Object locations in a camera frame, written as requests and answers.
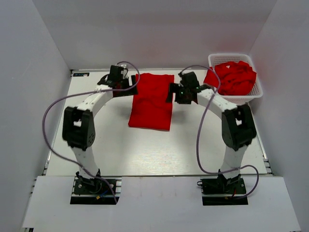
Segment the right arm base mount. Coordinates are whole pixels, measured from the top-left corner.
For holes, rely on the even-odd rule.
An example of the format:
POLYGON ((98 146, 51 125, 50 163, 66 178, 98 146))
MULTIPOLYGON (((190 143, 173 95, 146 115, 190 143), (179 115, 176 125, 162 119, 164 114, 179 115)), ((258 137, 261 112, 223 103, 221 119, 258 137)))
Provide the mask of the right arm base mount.
POLYGON ((248 205, 248 199, 242 197, 247 190, 243 178, 228 186, 222 185, 219 178, 203 178, 197 181, 201 188, 203 206, 248 205))

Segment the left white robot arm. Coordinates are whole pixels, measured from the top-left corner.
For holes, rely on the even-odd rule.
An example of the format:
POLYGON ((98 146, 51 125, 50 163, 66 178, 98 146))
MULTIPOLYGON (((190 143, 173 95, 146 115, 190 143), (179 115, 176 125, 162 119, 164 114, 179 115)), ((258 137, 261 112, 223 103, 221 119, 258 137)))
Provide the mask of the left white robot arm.
POLYGON ((101 108, 115 97, 136 95, 135 76, 128 77, 125 63, 110 67, 108 74, 98 82, 94 93, 88 95, 75 107, 66 107, 64 111, 62 139, 72 149, 76 161, 80 164, 79 176, 86 178, 85 187, 92 193, 101 190, 100 169, 92 150, 95 141, 94 118, 101 108))

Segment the red t shirt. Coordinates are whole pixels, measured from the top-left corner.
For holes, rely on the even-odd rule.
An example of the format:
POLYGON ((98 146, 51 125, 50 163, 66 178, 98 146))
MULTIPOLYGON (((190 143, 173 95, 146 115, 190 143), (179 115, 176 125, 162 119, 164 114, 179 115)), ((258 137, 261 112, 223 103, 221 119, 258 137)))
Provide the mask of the red t shirt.
POLYGON ((167 103, 170 83, 174 75, 143 73, 137 84, 138 94, 133 97, 128 126, 169 131, 172 117, 172 103, 167 103))

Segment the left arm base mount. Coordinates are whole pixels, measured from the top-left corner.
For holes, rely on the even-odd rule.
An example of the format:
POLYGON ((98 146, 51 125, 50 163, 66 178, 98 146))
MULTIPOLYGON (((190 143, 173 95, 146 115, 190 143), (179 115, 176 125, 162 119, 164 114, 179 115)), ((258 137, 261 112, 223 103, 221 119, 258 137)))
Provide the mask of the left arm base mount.
POLYGON ((76 173, 71 205, 116 205, 121 194, 122 179, 107 178, 106 182, 99 179, 86 179, 76 173))

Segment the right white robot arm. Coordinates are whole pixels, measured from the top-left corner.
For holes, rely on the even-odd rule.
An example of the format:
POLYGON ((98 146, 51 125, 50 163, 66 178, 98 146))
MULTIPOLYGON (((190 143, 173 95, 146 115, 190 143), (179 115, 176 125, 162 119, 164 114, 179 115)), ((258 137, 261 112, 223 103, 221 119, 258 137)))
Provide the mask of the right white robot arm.
POLYGON ((191 104, 195 102, 205 107, 202 115, 196 141, 197 163, 206 174, 215 175, 202 168, 199 159, 199 141, 203 120, 208 111, 213 112, 221 119, 221 135, 225 144, 225 155, 221 168, 217 175, 218 188, 225 193, 235 188, 240 179, 240 170, 243 156, 252 140, 256 137, 256 128, 253 116, 248 105, 236 105, 220 95, 216 89, 203 84, 197 80, 194 72, 179 73, 180 83, 170 83, 166 102, 171 103, 173 97, 178 104, 191 104))

